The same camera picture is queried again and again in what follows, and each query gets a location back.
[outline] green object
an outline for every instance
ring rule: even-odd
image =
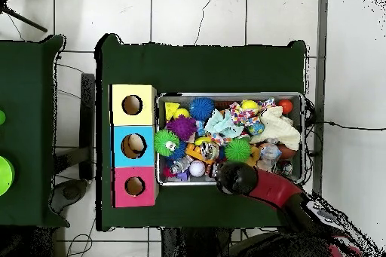
[[[101,117],[96,121],[101,128],[103,151],[102,181],[97,182],[100,187],[96,192],[96,212],[102,216],[100,229],[281,225],[280,214],[266,204],[220,193],[216,186],[160,186],[153,207],[113,208],[108,91],[110,84],[151,84],[158,93],[303,93],[305,52],[303,41],[295,41],[289,47],[178,47],[154,43],[123,45],[116,35],[104,35],[95,53],[96,94],[102,97],[102,108],[97,108]]]
[[[0,196],[0,225],[67,226],[51,212],[54,174],[55,56],[63,37],[43,42],[0,41],[0,105],[7,123],[0,126],[0,155],[14,165],[16,179]]]
[[[3,125],[5,122],[5,113],[0,109],[0,125]]]
[[[2,196],[14,181],[14,166],[12,163],[0,156],[0,196]]]
[[[225,147],[225,156],[230,161],[245,162],[250,156],[250,144],[245,139],[233,139]]]
[[[179,147],[179,138],[169,130],[159,130],[154,135],[154,150],[162,156],[171,156],[173,151],[167,147],[167,142],[173,142],[176,148]]]

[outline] colorful box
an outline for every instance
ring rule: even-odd
[[[155,165],[153,126],[118,126],[114,127],[114,167],[153,167]],[[137,148],[130,147],[127,138],[138,136],[145,143],[139,155]]]
[[[113,124],[154,125],[156,96],[157,91],[151,85],[113,84]]]
[[[147,207],[154,206],[158,195],[158,183],[155,178],[154,167],[118,167],[114,169],[115,182],[113,207]],[[140,179],[143,189],[140,194],[133,196],[127,191],[127,184],[133,178]]]

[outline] yellow toy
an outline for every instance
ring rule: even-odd
[[[241,108],[242,109],[259,109],[259,105],[250,99],[245,99],[243,102],[241,102]]]
[[[202,142],[212,142],[212,139],[207,136],[199,137],[198,139],[195,140],[195,145],[199,146],[201,145]]]
[[[179,103],[165,102],[165,116],[166,121],[170,121],[173,117],[173,114],[176,113],[176,110],[179,108]]]
[[[187,109],[177,109],[174,114],[173,114],[173,117],[176,119],[178,118],[180,115],[184,115],[186,118],[188,118],[190,116],[189,112]]]

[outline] circular hole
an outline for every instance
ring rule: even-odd
[[[138,196],[145,191],[145,182],[138,176],[130,177],[124,183],[124,189],[131,196]]]
[[[122,109],[127,115],[137,115],[142,111],[142,100],[137,95],[129,95],[122,101]]]
[[[126,135],[121,143],[121,150],[127,158],[140,158],[146,150],[146,141],[142,135]]]

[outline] orange ball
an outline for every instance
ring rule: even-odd
[[[277,106],[281,106],[283,108],[283,114],[288,114],[293,110],[293,104],[289,99],[282,99],[277,102]]]

